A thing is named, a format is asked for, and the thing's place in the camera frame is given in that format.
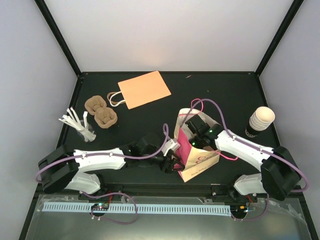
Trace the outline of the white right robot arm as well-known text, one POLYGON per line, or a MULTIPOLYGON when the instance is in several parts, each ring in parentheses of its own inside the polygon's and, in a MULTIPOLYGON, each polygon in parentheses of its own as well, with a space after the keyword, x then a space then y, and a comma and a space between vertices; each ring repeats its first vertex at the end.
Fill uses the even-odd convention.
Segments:
POLYGON ((234 202, 249 194, 269 194, 283 201, 302 178, 293 169, 296 164, 285 147, 265 147, 237 135, 231 137, 220 124, 208 124, 199 115, 192 116, 185 125, 193 134, 189 140, 193 147, 210 147, 215 151, 227 152, 259 171, 256 174, 241 175, 228 187, 228 198, 234 202))

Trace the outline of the cream cakes paper bag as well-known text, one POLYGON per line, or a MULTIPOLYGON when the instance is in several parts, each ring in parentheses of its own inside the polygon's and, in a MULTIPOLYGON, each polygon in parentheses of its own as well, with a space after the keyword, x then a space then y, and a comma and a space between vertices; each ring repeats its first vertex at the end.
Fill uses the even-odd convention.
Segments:
POLYGON ((190 142, 196 135, 189 130, 183 120, 185 117, 190 119, 194 116, 200 117, 210 127, 217 123, 206 115, 202 109, 182 108, 179 110, 174 129, 174 139, 177 140, 180 147, 175 153, 184 165, 184 170, 179 170, 178 173, 185 183, 217 164, 220 157, 229 161, 238 159, 236 156, 226 156, 220 150, 214 150, 209 146, 198 146, 196 143, 190 142))

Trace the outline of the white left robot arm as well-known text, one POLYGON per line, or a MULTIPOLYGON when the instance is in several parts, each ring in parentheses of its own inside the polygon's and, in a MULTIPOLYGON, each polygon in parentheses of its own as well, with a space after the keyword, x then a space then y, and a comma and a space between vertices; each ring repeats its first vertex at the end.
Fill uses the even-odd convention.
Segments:
POLYGON ((153 133, 109 150, 80 150, 62 145, 38 162, 35 180, 47 194, 74 190, 101 200, 108 188, 98 171, 133 168, 143 162, 158 165, 166 174, 182 171, 185 165, 176 154, 179 147, 168 136, 161 143, 153 133))

